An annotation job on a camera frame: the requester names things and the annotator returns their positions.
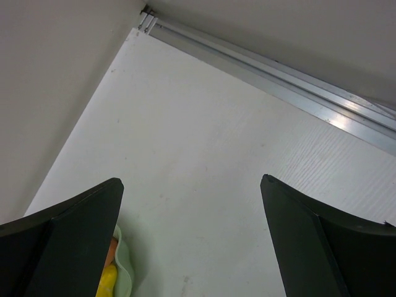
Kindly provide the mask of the red yellow fake peach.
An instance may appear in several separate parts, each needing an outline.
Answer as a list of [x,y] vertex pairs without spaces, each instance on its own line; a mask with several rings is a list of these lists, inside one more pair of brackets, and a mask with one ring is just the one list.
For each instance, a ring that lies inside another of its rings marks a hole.
[[109,250],[106,256],[104,268],[109,266],[114,261],[117,246],[118,246],[118,240],[115,237],[112,237]]

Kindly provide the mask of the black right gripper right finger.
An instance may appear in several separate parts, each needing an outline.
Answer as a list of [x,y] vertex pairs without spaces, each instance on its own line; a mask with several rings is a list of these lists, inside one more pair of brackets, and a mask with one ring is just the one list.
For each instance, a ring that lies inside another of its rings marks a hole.
[[395,226],[336,209],[268,174],[260,189],[287,296],[395,296]]

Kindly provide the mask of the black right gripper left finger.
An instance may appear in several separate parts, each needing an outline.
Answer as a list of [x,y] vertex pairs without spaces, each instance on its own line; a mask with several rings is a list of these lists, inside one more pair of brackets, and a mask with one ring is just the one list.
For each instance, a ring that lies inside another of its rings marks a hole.
[[111,178],[1,225],[1,296],[95,296],[124,186]]

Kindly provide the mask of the green scalloped fruit bowl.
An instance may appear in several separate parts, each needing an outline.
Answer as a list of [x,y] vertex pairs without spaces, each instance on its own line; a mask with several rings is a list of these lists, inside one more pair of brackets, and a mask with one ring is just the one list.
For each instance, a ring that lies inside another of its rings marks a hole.
[[118,240],[114,256],[115,265],[118,270],[118,276],[114,286],[114,296],[130,297],[132,294],[135,273],[131,264],[129,247],[125,242],[122,231],[118,225],[115,226],[113,237]]

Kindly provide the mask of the aluminium right table rail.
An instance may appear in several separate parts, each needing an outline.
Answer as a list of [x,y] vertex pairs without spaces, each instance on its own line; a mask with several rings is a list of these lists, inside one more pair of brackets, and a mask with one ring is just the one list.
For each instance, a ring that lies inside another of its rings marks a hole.
[[395,111],[372,103],[200,30],[159,16],[146,5],[138,30],[232,75],[391,155]]

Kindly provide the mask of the yellow fake pear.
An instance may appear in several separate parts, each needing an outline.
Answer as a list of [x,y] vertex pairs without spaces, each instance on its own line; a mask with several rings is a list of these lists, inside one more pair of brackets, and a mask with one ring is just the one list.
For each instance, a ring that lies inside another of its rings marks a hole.
[[114,264],[105,267],[98,284],[96,297],[113,297],[117,276],[118,271]]

